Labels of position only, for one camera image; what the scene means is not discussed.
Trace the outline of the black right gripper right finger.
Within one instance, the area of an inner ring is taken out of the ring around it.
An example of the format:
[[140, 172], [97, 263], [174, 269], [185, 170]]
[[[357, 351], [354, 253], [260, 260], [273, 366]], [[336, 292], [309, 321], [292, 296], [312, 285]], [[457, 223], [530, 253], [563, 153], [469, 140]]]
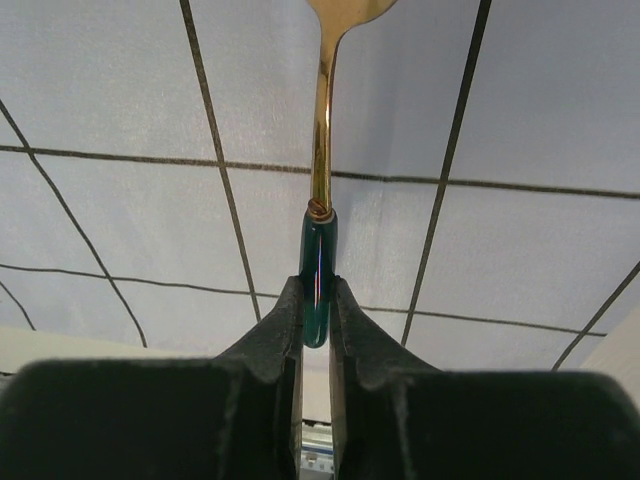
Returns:
[[639, 413], [586, 371], [446, 371], [331, 293], [330, 390], [339, 479], [635, 479]]

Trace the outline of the gold spoon green handle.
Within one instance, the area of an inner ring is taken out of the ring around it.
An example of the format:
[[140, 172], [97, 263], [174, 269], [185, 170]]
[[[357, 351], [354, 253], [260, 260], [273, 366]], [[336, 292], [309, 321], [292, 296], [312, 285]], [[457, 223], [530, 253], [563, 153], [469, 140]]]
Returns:
[[303, 340], [311, 349], [328, 337], [335, 279], [338, 217], [331, 191], [331, 126], [336, 61], [340, 42], [355, 27], [389, 11], [394, 0], [311, 1], [320, 26], [315, 93], [310, 198], [303, 218], [299, 278], [303, 286]]

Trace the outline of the white black-grid tablecloth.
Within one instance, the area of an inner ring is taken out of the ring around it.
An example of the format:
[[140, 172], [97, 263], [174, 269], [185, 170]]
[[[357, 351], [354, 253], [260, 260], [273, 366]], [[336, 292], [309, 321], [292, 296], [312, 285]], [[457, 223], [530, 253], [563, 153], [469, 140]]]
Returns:
[[[298, 270], [303, 1], [1, 5], [1, 351], [214, 355]], [[451, 370], [577, 369], [639, 303], [639, 5], [400, 1], [343, 38], [336, 269]]]

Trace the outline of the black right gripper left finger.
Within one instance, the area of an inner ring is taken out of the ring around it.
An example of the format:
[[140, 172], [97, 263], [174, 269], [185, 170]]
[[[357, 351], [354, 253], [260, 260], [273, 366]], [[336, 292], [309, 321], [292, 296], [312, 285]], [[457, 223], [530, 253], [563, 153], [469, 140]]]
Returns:
[[47, 360], [1, 397], [5, 479], [295, 479], [303, 288], [214, 357]]

